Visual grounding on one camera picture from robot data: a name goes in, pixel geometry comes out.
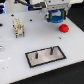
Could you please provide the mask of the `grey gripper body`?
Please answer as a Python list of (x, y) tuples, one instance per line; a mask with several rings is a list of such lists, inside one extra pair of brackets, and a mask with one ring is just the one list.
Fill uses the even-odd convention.
[(70, 0), (43, 0), (42, 7), (46, 10), (65, 9)]

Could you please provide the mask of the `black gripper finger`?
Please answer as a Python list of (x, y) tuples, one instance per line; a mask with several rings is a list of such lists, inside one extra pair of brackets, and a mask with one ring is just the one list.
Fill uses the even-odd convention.
[(46, 20), (47, 20), (48, 22), (51, 21), (51, 13), (50, 13), (50, 12), (47, 12), (46, 18), (47, 18)]
[(63, 19), (66, 19), (66, 11), (65, 10), (61, 10), (61, 17)]

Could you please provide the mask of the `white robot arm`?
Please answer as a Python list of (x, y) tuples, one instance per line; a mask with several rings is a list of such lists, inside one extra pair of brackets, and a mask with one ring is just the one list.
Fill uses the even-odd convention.
[(42, 0), (31, 4), (31, 7), (45, 8), (46, 20), (52, 23), (61, 23), (66, 19), (66, 8), (70, 0)]

